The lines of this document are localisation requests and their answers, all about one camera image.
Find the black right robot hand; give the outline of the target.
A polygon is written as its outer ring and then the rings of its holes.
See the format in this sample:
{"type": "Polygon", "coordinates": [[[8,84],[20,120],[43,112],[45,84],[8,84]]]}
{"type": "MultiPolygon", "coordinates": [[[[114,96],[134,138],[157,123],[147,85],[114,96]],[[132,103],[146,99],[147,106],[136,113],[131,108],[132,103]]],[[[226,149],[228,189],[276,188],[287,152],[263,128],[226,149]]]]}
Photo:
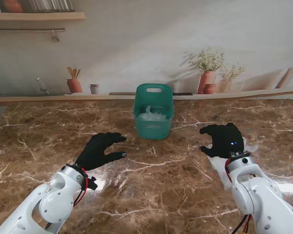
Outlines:
{"type": "Polygon", "coordinates": [[[209,157],[230,158],[231,153],[244,152],[244,141],[239,129],[233,124],[211,124],[200,129],[200,134],[212,138],[212,147],[201,146],[200,149],[209,157]]]}

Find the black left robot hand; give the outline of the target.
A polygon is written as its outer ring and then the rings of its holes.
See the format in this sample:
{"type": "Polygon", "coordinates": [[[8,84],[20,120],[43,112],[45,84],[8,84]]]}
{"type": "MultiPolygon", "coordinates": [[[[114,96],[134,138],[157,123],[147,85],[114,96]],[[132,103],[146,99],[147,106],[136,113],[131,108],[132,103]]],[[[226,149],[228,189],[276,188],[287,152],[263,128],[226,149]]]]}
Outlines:
{"type": "Polygon", "coordinates": [[[110,162],[125,158],[127,153],[122,151],[105,154],[105,150],[108,147],[124,141],[126,141],[126,137],[120,133],[108,132],[93,135],[76,159],[75,164],[85,171],[91,171],[110,162]]]}

